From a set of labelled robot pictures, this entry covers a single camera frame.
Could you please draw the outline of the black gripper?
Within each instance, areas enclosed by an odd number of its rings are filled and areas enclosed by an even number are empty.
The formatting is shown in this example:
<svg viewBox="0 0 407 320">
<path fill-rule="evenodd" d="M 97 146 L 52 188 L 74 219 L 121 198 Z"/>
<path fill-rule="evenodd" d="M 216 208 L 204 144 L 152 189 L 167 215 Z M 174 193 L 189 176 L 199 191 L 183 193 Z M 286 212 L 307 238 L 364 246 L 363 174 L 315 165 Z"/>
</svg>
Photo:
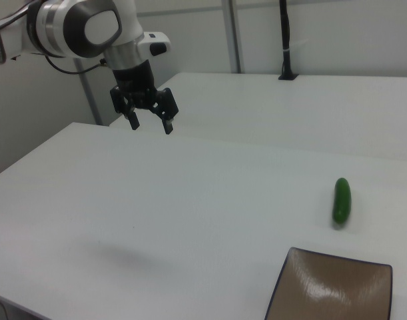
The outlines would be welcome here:
<svg viewBox="0 0 407 320">
<path fill-rule="evenodd" d="M 149 60 L 130 69 L 113 70 L 117 86 L 110 90 L 113 107 L 130 123 L 132 130 L 140 126 L 135 107 L 150 109 L 163 124 L 167 135 L 173 131 L 173 119 L 179 112 L 172 91 L 157 91 Z"/>
</svg>

